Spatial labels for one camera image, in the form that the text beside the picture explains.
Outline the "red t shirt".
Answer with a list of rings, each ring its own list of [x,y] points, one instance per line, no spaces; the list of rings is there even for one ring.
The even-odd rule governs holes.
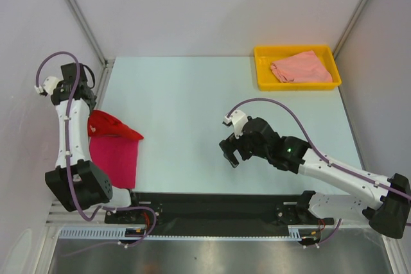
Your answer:
[[[144,139],[140,133],[102,110],[92,111],[87,121],[87,133],[89,137],[115,136],[132,141]]]

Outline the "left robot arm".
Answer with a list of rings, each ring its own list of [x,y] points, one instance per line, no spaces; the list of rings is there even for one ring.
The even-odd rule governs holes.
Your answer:
[[[114,187],[91,158],[87,126],[96,96],[87,84],[86,68],[65,64],[62,80],[49,77],[44,82],[51,87],[59,122],[58,157],[54,170],[45,174],[46,185],[69,212],[95,205],[119,208],[120,216],[133,223],[141,217],[142,207],[132,201],[129,190]]]

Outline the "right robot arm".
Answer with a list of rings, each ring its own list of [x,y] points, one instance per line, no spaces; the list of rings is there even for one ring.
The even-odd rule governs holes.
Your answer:
[[[326,195],[316,192],[302,194],[296,207],[303,223],[315,219],[335,218],[366,221],[381,235],[401,239],[410,214],[410,182],[401,174],[391,177],[377,175],[334,161],[310,143],[292,136],[281,137],[262,118],[247,116],[237,110],[225,116],[223,124],[233,133],[219,143],[224,157],[232,167],[251,157],[265,159],[281,171],[308,176],[344,192]]]

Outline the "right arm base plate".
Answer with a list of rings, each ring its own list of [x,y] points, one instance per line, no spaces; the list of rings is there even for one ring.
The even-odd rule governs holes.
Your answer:
[[[274,214],[278,225],[318,225],[321,222],[307,206],[298,203],[278,203],[274,207]]]

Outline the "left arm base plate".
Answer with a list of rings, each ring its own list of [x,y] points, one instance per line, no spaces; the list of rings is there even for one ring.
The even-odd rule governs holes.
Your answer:
[[[158,218],[162,213],[162,201],[155,199],[157,195],[151,193],[131,193],[130,207],[148,207],[151,208],[155,214],[149,210],[121,210],[114,212],[107,212],[104,218],[104,223],[109,225],[138,225],[145,224],[150,226],[154,222],[154,217]]]

